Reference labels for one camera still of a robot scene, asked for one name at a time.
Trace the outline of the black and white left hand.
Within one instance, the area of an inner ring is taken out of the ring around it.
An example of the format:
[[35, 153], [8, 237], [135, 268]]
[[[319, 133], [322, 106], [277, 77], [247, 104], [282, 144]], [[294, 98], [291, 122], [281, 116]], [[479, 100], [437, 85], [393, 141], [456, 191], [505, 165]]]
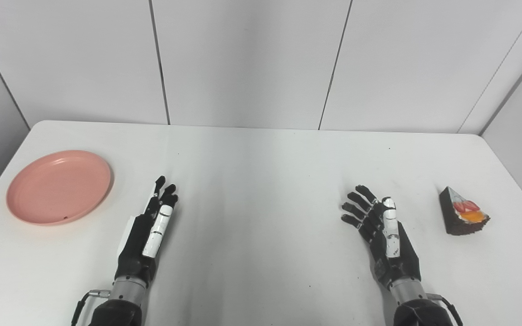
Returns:
[[165, 186], [165, 176], [155, 181], [154, 191], [144, 213], [133, 219], [128, 238], [118, 256], [114, 279], [138, 278], [150, 285], [157, 271], [155, 261], [178, 195], [176, 186]]

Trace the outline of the black and white right hand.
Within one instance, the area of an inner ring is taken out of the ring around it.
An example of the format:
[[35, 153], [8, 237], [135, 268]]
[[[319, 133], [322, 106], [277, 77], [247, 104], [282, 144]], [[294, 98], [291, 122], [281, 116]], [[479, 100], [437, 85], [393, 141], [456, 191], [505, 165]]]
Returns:
[[420, 281], [419, 258], [397, 218], [391, 197], [377, 198], [368, 187], [359, 184], [342, 204], [342, 221], [355, 227], [369, 247], [374, 276], [387, 289], [401, 279]]

